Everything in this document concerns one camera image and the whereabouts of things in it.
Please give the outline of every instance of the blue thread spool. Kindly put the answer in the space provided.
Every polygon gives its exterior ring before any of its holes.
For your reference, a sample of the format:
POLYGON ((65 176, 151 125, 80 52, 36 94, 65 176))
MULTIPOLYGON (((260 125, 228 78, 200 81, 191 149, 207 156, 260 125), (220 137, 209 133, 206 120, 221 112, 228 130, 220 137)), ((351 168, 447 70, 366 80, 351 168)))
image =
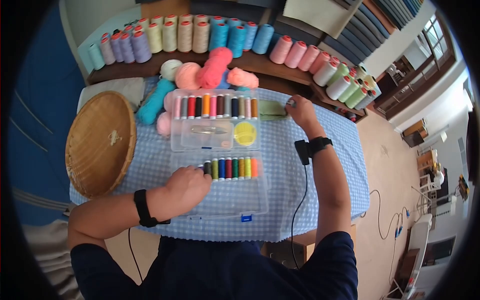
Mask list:
POLYGON ((265 54, 267 52, 274 31, 273 26, 269 24, 263 24, 262 27, 260 27, 252 47, 252 50, 256 54, 265 54))
POLYGON ((247 30, 247 35, 245 36, 245 43, 243 44, 243 51, 249 51, 252 49, 253 41, 257 34, 258 26, 255 22, 247 22, 245 25, 245 30, 247 30))
POLYGON ((95 70, 100 70, 105 66, 105 61, 103 60, 102 52, 100 51, 100 48, 98 47, 97 44, 93 43, 90 45, 90 48, 88 48, 88 55, 90 56, 90 59, 92 60, 93 67, 95 70))
POLYGON ((212 28, 212 38, 208 45, 208 51, 212 51, 218 47, 226 47, 228 38, 228 26, 220 23, 212 28))
POLYGON ((225 158, 218 159, 218 181, 225 181, 225 158))
POLYGON ((239 58, 243 54, 243 45, 247 30, 243 26, 236 26, 230 29, 230 38, 227 48, 232 50, 233 58, 239 58))

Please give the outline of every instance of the person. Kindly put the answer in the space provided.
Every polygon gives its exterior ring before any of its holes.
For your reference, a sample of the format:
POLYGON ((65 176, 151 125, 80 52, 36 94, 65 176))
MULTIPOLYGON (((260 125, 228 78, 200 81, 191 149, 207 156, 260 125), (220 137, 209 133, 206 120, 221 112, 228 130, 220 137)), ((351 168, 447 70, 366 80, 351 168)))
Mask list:
MULTIPOLYGON (((296 105, 285 109, 308 139, 326 137, 312 102, 299 95, 291 99, 296 105)), ((357 299, 347 179, 331 145, 312 161, 318 229, 315 250, 299 270, 262 256, 256 242, 162 237, 158 256, 138 286, 112 259, 104 241, 139 225, 133 194, 124 194, 88 201, 71 212, 68 244, 81 293, 86 300, 357 299)), ((201 169, 179 168, 165 186, 146 192, 148 211, 158 221, 184 214, 202 201, 211 183, 201 169)))

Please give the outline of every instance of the pink yarn ball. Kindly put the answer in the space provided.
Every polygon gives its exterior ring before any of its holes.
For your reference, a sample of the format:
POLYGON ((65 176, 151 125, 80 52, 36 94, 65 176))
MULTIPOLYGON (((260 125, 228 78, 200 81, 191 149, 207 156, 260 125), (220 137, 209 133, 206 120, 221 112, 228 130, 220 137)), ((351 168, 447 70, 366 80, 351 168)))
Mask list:
POLYGON ((239 68, 233 68, 228 72, 227 82, 236 86, 245 86, 249 89, 258 87, 258 77, 239 68))
POLYGON ((200 65, 196 62, 186 62, 181 65, 177 70, 177 75, 175 75, 177 87, 198 90, 200 85, 197 83, 197 73, 200 68, 200 65))
POLYGON ((172 132, 172 114, 168 111, 162 112, 156 121, 156 131, 158 134, 169 137, 172 132))
POLYGON ((232 62, 233 54, 227 47, 218 47, 208 57, 204 67, 197 73, 197 82, 202 88, 216 88, 228 64, 232 62))

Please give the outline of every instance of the person's right hand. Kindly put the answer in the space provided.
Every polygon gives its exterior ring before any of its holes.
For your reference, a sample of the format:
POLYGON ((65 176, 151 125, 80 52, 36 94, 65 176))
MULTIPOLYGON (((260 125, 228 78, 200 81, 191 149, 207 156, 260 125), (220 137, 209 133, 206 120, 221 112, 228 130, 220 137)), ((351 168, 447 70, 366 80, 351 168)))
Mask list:
POLYGON ((295 123, 305 131, 308 139, 311 140, 319 136, 325 137, 325 131, 315 115, 313 103, 300 95, 293 95, 290 99, 295 101, 295 107, 287 104, 285 110, 292 116, 295 123))

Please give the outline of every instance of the purple thread cone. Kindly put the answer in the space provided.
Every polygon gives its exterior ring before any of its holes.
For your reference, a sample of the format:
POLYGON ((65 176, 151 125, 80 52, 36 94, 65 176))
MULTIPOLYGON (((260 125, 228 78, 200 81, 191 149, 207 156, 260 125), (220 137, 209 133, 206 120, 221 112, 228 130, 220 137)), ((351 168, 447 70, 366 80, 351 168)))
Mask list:
POLYGON ((141 31, 133 34, 133 54, 138 63, 146 62, 152 58, 152 52, 148 45, 147 35, 141 31))
POLYGON ((110 40, 110 44, 112 46, 113 55, 117 62, 123 62, 123 55, 121 54, 120 49, 120 34, 116 33, 112 35, 112 39, 110 40))
POLYGON ((123 56, 123 61, 126 63, 132 63, 135 61, 135 56, 133 55, 132 42, 130 41, 130 35, 124 33, 120 38, 120 49, 123 56))

